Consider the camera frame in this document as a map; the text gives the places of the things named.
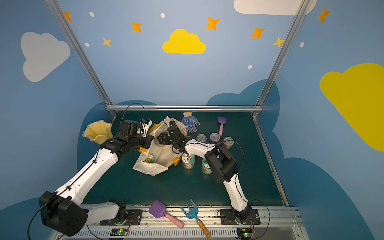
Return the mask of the white canvas bag yellow handles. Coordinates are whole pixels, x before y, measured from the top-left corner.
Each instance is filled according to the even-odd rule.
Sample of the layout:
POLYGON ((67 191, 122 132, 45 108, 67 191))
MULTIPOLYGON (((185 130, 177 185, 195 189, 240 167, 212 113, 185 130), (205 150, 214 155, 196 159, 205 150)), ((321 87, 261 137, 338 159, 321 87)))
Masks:
POLYGON ((154 136, 154 140, 151 143, 151 146, 148 150, 140 148, 140 156, 136 161, 133 169, 141 172, 143 174, 155 176, 164 171, 167 171, 171 165, 177 165, 183 155, 183 152, 179 152, 172 146, 160 145, 157 137, 161 133, 166 133, 167 128, 170 126, 171 121, 174 121, 175 124, 179 127, 181 132, 187 135, 186 126, 180 121, 173 118, 165 118, 158 124, 155 124, 149 130, 149 135, 154 136), (146 163, 144 159, 147 155, 153 155, 156 159, 155 163, 146 163))

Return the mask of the carrot label seed can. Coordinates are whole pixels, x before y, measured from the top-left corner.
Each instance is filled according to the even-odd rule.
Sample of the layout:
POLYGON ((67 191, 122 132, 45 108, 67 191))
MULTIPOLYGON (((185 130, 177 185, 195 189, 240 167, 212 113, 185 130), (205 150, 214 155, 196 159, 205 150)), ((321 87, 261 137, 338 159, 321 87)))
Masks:
POLYGON ((195 165, 195 162, 196 162, 196 156, 195 155, 193 155, 193 154, 183 154, 182 155, 183 167, 186 170, 192 169, 195 165))

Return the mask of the seed jar purple seeds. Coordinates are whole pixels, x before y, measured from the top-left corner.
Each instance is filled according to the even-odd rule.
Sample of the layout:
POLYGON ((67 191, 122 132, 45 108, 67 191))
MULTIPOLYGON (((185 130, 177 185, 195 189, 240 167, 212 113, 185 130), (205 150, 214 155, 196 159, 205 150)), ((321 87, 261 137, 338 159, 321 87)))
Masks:
POLYGON ((198 134, 196 136, 196 140, 201 143, 205 143, 207 141, 207 136, 204 134, 198 134))

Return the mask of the seed jar pink seeds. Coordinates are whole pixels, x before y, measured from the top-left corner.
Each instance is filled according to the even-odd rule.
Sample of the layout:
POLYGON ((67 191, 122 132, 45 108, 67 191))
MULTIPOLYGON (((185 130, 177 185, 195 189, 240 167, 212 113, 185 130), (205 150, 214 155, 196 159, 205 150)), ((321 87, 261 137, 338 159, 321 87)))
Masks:
POLYGON ((210 134, 210 142, 212 144, 217 144, 220 141, 220 135, 218 133, 211 133, 210 134))

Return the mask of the seed jar clear lid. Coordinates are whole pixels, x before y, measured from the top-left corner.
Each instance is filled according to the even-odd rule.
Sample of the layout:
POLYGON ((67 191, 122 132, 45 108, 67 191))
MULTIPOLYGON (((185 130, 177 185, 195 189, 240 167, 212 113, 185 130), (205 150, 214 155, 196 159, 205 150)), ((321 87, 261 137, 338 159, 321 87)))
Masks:
POLYGON ((235 141, 234 141, 234 139, 231 138, 231 137, 225 137, 225 138, 223 139, 223 143, 224 143, 224 145, 225 145, 225 147, 226 147, 227 149, 230 149, 230 148, 234 145, 235 141))

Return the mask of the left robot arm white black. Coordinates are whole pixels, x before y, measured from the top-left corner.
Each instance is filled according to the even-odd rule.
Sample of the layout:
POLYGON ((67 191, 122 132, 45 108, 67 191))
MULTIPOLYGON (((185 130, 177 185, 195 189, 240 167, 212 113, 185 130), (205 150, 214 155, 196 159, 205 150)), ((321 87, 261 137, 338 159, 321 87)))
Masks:
POLYGON ((100 145, 95 156, 67 183, 55 192, 45 192, 39 199, 42 224, 68 237, 85 225, 127 218, 125 205, 118 202, 83 205, 83 201, 98 180, 131 149, 148 149, 153 136, 141 134, 124 137, 118 134, 100 145))

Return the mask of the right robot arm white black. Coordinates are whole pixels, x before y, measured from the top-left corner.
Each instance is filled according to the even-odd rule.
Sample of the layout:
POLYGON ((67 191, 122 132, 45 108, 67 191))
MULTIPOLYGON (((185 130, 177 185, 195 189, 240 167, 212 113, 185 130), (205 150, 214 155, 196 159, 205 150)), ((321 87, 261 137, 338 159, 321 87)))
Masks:
POLYGON ((239 224, 246 222, 252 207, 240 184, 237 161, 224 143, 214 145, 200 143, 189 136, 184 136, 176 125, 168 127, 167 132, 161 133, 156 139, 160 145, 171 146, 180 153, 205 159, 213 175, 223 182, 228 192, 234 219, 239 224))

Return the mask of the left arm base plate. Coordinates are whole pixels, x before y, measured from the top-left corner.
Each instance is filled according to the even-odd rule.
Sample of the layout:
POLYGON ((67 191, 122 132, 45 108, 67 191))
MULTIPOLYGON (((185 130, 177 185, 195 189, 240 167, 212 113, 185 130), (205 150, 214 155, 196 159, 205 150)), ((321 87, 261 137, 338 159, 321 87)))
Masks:
POLYGON ((100 221, 101 226, 138 226, 141 223, 142 210, 119 210, 117 216, 111 220, 100 221))

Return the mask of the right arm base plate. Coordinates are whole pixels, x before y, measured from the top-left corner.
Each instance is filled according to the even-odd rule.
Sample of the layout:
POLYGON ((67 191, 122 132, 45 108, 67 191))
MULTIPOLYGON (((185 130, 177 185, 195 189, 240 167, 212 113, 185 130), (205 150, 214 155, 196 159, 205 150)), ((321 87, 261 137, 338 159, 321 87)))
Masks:
POLYGON ((250 214, 244 219, 239 220, 236 218, 232 209, 220 209, 219 217, 222 225, 260 225, 261 218, 258 210, 251 209, 250 214))

